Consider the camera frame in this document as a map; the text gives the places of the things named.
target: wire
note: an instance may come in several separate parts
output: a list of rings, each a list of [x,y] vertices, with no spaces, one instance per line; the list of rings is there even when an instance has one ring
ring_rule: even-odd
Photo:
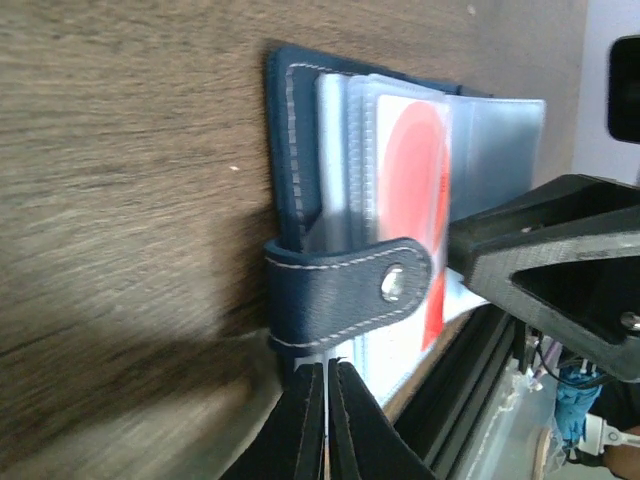
[[[540,363],[542,364],[542,367],[547,371],[549,376],[551,378],[553,378],[554,380],[556,380],[557,382],[559,382],[559,383],[563,383],[565,385],[568,385],[568,386],[570,386],[572,388],[576,388],[578,390],[588,390],[590,388],[599,387],[600,385],[605,385],[605,384],[607,384],[607,383],[609,383],[609,382],[611,382],[613,380],[613,377],[611,377],[611,375],[609,375],[608,373],[604,373],[600,377],[595,378],[593,380],[589,380],[587,382],[582,382],[582,383],[568,382],[568,381],[560,378],[558,375],[556,375],[553,372],[553,369],[549,368],[549,366],[547,365],[547,363],[544,360],[544,354],[542,353],[542,346],[541,345],[542,345],[542,342],[539,342],[538,346],[536,347],[536,352],[540,356]]]

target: blue leather wallet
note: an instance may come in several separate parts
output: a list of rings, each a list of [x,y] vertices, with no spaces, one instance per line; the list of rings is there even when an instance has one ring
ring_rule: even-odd
[[[321,73],[381,74],[452,95],[484,96],[462,85],[421,80],[383,67],[296,46],[267,61],[266,99],[274,194],[281,235],[265,246],[271,346],[288,357],[323,352],[405,319],[428,293],[430,256],[400,238],[339,254],[303,253],[302,240],[322,211],[316,80]],[[389,268],[403,269],[402,293],[381,294]]]

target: leather strap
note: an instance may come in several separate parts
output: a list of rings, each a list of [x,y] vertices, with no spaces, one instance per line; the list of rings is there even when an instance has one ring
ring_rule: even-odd
[[[298,253],[265,246],[271,345],[287,356],[323,352],[349,338],[396,323],[425,300],[432,261],[415,240],[400,238],[340,253]],[[400,291],[385,299],[382,282],[395,267]]]

